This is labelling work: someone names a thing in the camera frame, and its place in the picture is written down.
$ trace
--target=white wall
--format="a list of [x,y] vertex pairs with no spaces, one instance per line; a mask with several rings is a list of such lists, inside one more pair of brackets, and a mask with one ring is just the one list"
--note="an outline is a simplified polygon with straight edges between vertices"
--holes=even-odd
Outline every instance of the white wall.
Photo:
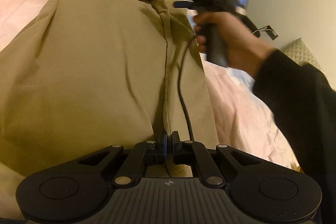
[[249,0],[248,16],[257,25],[271,25],[281,48],[301,37],[336,87],[336,0]]

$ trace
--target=black handle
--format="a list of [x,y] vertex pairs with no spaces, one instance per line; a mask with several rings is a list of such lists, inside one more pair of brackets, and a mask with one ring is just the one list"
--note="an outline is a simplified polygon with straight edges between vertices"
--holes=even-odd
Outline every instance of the black handle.
[[227,43],[221,38],[217,25],[207,23],[198,34],[205,36],[207,39],[207,61],[226,68]]

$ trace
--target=white cable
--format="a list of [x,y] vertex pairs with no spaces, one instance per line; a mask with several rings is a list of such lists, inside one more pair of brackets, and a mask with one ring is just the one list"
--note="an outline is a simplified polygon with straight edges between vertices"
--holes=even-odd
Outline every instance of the white cable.
[[274,30],[272,29],[260,29],[260,30],[254,31],[252,34],[254,34],[255,32],[260,32],[260,31],[272,31],[272,33],[274,33]]

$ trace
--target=logo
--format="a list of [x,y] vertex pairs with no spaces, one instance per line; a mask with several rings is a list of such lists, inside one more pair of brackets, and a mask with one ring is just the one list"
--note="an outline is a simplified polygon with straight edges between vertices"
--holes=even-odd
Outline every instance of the logo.
[[165,185],[167,185],[167,186],[173,186],[173,184],[174,184],[174,182],[173,181],[171,181],[171,180],[167,180],[167,181],[165,181]]

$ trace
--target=person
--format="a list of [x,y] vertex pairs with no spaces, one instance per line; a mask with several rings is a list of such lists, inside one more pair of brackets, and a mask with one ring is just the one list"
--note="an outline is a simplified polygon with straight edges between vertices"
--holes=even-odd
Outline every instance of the person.
[[[196,32],[205,23],[218,26],[229,66],[255,79],[253,93],[272,110],[304,173],[320,185],[321,215],[315,220],[336,223],[336,92],[323,73],[299,66],[228,12],[205,12],[194,21]],[[197,36],[197,42],[206,52],[205,37]]]

